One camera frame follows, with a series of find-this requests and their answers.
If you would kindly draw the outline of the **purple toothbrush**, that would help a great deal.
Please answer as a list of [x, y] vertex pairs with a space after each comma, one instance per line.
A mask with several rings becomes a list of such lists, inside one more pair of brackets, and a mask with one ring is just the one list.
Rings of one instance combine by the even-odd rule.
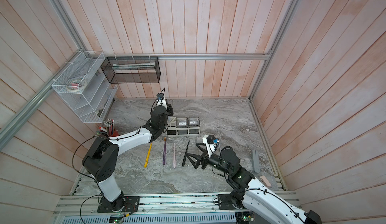
[[163, 147], [163, 156], [162, 156], [163, 165], [166, 165], [166, 143], [167, 143], [167, 138], [164, 137], [164, 147]]

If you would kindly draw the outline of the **yellow toothbrush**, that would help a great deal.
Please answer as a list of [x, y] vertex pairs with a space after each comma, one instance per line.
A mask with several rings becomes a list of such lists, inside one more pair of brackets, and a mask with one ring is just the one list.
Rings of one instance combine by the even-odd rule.
[[149, 145], [149, 149], [148, 149], [145, 163], [144, 163], [144, 168], [147, 168], [147, 166], [148, 166], [148, 162], [149, 162], [149, 158], [150, 158], [150, 154], [151, 154], [151, 149], [152, 149], [152, 143], [150, 143], [150, 145]]

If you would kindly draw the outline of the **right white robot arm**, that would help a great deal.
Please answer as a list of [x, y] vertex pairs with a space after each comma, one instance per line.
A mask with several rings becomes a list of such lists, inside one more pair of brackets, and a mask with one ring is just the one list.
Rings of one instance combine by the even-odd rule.
[[316, 212], [305, 212], [293, 206], [242, 167], [232, 147], [224, 147], [217, 155], [211, 149], [203, 148], [204, 145], [204, 143], [196, 144], [202, 151], [201, 155], [185, 152], [183, 164], [189, 160], [195, 169], [199, 167], [205, 169], [209, 165], [223, 172], [226, 182], [233, 189], [228, 195], [232, 207], [252, 211], [270, 224], [322, 223]]

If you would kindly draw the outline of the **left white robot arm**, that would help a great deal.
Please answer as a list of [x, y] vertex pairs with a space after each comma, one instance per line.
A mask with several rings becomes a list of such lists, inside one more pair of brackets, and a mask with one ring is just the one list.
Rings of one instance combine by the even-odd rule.
[[115, 212], [124, 206], [124, 194], [113, 176], [118, 157], [140, 145], [157, 140], [167, 129], [168, 117], [173, 115], [167, 100], [157, 100], [150, 119], [138, 130], [116, 137], [97, 137], [82, 161], [83, 167], [96, 180], [103, 200]]

